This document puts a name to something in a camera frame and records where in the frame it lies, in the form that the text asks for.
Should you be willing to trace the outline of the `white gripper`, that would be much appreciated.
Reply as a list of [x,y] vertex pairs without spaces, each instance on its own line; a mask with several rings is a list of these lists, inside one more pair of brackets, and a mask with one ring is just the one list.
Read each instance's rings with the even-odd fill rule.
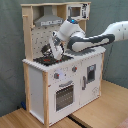
[[61,41],[57,37],[57,32],[53,31],[51,37],[49,38],[49,44],[53,53],[53,57],[56,60],[60,60],[63,55],[63,48],[61,47]]

